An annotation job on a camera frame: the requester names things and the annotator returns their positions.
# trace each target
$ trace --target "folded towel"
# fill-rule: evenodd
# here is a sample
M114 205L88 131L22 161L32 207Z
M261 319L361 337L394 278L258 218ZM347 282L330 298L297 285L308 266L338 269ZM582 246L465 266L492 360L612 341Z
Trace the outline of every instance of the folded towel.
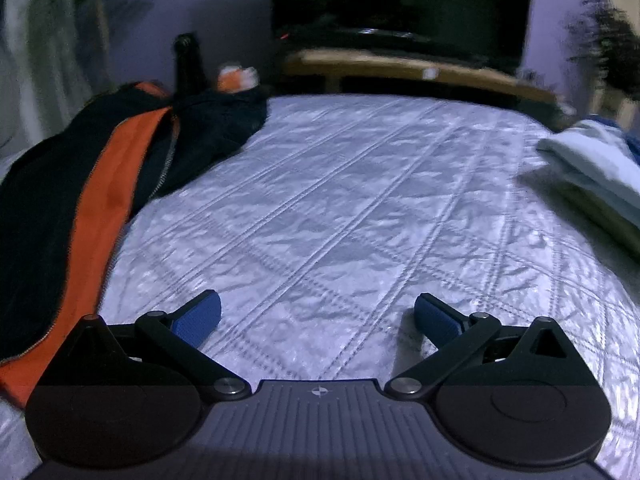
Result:
M576 208L617 241L640 263L640 229L622 218L617 212L596 197L573 184L563 182L557 190Z
M565 181L591 192L640 229L640 166L620 129L580 121L541 139L538 150Z
M636 139L635 137L626 134L626 145L631 151L631 155L633 156L636 164L640 164L640 139Z
M585 117L585 119L588 119L590 121L598 121L599 123L602 123L605 126L611 126L612 128L618 128L619 130L622 129L620 125L613 119L607 119L597 114L589 114Z

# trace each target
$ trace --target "black and orange jacket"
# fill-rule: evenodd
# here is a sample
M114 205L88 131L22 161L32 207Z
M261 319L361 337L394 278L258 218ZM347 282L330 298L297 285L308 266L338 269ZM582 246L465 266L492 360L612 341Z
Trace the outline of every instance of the black and orange jacket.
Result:
M179 102L140 83L89 103L0 184L0 386L24 406L70 330L94 314L116 242L153 197L239 150L260 89Z

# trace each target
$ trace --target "light blue blanket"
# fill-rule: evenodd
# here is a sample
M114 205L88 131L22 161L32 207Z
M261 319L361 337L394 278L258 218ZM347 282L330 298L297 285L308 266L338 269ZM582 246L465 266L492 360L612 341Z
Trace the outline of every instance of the light blue blanket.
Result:
M620 129L580 121L541 139L538 150L564 180L592 192L640 228L640 166Z

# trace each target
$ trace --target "gray ridged surface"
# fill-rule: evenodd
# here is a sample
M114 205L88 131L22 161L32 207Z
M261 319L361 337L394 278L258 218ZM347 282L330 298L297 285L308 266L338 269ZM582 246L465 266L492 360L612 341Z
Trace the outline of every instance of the gray ridged surface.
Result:
M322 396L316 395L322 390ZM556 473L501 470L463 454L414 402L372 381L265 381L217 405L180 449L120 471L47 463L30 480L603 480L589 465Z

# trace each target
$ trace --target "white label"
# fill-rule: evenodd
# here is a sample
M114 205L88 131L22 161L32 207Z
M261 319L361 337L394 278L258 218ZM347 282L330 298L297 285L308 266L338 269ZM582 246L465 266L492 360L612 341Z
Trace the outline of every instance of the white label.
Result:
M422 79L424 81L436 79L438 77L438 69L437 68L425 68L422 71Z

